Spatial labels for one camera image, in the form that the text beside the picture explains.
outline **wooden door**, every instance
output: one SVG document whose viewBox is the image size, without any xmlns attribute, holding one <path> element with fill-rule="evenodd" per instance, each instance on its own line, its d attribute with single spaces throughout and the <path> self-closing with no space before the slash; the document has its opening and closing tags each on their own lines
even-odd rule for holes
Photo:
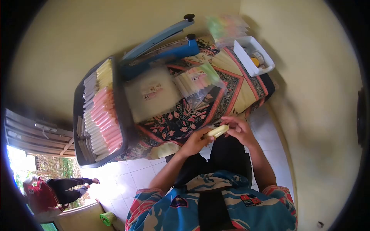
<svg viewBox="0 0 370 231">
<path fill-rule="evenodd" d="M 10 146 L 31 155 L 75 157 L 72 131 L 27 119 L 8 109 L 5 116 L 6 138 Z"/>
</svg>

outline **black pants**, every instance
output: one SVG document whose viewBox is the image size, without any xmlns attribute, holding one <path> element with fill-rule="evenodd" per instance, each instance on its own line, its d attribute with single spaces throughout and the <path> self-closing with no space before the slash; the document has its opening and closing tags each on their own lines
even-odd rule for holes
<svg viewBox="0 0 370 231">
<path fill-rule="evenodd" d="M 173 155 L 167 156 L 168 162 Z M 227 170 L 242 176 L 252 185 L 252 167 L 249 154 L 245 153 L 244 146 L 234 137 L 222 135 L 213 142 L 211 156 L 207 162 L 199 153 L 190 156 L 182 166 L 175 181 L 175 187 L 179 188 L 188 183 L 194 177 L 212 173 L 217 170 Z"/>
<path fill-rule="evenodd" d="M 47 184 L 54 189 L 55 194 L 61 204 L 72 203 L 86 193 L 87 187 L 77 190 L 68 190 L 76 185 L 92 184 L 89 178 L 69 178 L 69 179 L 50 179 Z"/>
</svg>

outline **white tile floor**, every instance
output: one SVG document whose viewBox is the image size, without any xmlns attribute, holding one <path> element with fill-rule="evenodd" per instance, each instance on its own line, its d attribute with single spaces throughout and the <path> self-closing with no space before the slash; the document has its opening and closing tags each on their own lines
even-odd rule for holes
<svg viewBox="0 0 370 231">
<path fill-rule="evenodd" d="M 285 152 L 267 110 L 261 107 L 247 120 L 275 172 L 277 184 L 288 187 L 294 200 L 293 184 Z M 200 154 L 205 159 L 209 159 L 211 148 L 212 144 L 203 148 Z M 101 184 L 92 184 L 88 191 L 90 197 L 98 198 L 105 211 L 113 212 L 119 218 L 119 221 L 113 225 L 116 229 L 123 230 L 122 224 L 125 222 L 137 189 L 147 188 L 165 164 L 165 158 L 129 160 L 108 163 L 95 169 L 81 169 L 81 172 L 83 177 L 99 178 Z M 254 177 L 252 189 L 258 190 Z"/>
</svg>

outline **red shirt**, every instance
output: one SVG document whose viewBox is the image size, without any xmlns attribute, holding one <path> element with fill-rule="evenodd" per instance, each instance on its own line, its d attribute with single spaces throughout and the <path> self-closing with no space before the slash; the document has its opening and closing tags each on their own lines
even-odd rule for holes
<svg viewBox="0 0 370 231">
<path fill-rule="evenodd" d="M 54 209 L 59 201 L 54 190 L 40 177 L 36 186 L 23 183 L 23 188 L 28 198 L 28 205 L 34 214 Z"/>
</svg>

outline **black plastic tray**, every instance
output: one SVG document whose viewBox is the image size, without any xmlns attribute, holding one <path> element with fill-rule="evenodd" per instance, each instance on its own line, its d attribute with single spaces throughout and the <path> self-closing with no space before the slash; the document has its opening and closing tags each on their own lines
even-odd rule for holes
<svg viewBox="0 0 370 231">
<path fill-rule="evenodd" d="M 118 123 L 121 128 L 122 133 L 122 146 L 119 150 L 115 151 L 114 153 L 110 154 L 106 158 L 98 161 L 98 162 L 90 162 L 85 160 L 80 145 L 78 143 L 77 137 L 77 120 L 78 116 L 83 116 L 84 114 L 84 80 L 89 77 L 94 71 L 98 69 L 98 67 L 103 64 L 107 59 L 112 59 L 112 72 L 113 72 L 113 96 L 114 96 L 114 104 L 117 113 Z M 74 146 L 76 152 L 77 162 L 81 168 L 96 168 L 105 165 L 106 163 L 110 162 L 111 160 L 117 158 L 118 156 L 125 153 L 128 148 L 133 148 L 139 142 L 139 135 L 135 129 L 134 119 L 132 118 L 131 110 L 129 104 L 127 102 L 125 89 L 123 85 L 123 78 L 120 72 L 117 69 L 117 63 L 113 56 L 109 56 L 108 58 L 104 59 L 97 65 L 95 65 L 82 79 L 80 84 L 77 86 L 74 92 L 74 103 L 73 103 L 73 136 L 74 136 Z"/>
</svg>

